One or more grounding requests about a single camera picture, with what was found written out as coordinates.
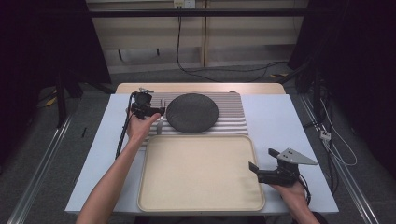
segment beige tray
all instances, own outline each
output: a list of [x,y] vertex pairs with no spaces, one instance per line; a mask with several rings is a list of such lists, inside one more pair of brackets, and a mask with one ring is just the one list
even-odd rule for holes
[[138,206],[146,212],[258,211],[265,200],[249,161],[256,157],[245,135],[151,137]]

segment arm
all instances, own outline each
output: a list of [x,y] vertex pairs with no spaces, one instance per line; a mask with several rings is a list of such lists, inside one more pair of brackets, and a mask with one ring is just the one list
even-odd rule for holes
[[291,216],[300,224],[319,223],[314,214],[309,210],[305,200],[304,187],[296,182],[290,188],[279,185],[271,185],[282,196],[283,201],[288,206]]
[[107,223],[120,197],[137,150],[149,134],[151,124],[159,117],[160,114],[155,114],[149,119],[141,120],[132,116],[127,132],[129,140],[125,148],[93,188],[78,215],[77,223]]

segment gray and white striped mat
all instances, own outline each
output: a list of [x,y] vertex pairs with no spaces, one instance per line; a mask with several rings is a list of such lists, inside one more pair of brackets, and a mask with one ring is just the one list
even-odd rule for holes
[[[236,92],[196,92],[212,99],[219,109],[219,118],[216,124],[203,133],[198,134],[248,134],[248,126],[245,119],[244,108],[242,107],[241,96]],[[160,107],[161,99],[165,100],[168,106],[175,98],[185,93],[152,93],[151,107]],[[157,122],[150,128],[148,138],[157,134]],[[176,131],[166,120],[166,113],[163,116],[163,134],[186,134]]]

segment white table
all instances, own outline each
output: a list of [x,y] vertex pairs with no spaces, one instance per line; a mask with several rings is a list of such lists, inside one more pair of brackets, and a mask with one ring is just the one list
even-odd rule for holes
[[[254,143],[258,165],[261,169],[275,170],[276,168],[276,159],[267,153],[269,147],[280,152],[291,147],[317,161],[287,94],[244,94],[241,95],[241,98],[247,120],[248,135]],[[80,211],[93,187],[114,161],[128,99],[129,94],[111,96],[90,153],[65,208],[66,212],[78,213]],[[137,206],[144,159],[145,148],[141,147],[127,176],[114,212],[139,216],[254,216],[288,213],[287,207],[276,190],[265,184],[262,186],[266,203],[264,208],[258,212],[145,213]],[[300,171],[312,194],[311,210],[320,213],[338,212],[320,167],[300,165]]]

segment person's left arm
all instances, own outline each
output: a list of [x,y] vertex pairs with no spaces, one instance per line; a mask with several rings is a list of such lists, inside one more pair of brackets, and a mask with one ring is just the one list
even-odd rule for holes
[[77,223],[107,223],[120,197],[137,150],[149,134],[151,124],[159,116],[160,114],[155,114],[145,120],[138,119],[136,116],[131,117],[128,143],[92,190],[78,215]]

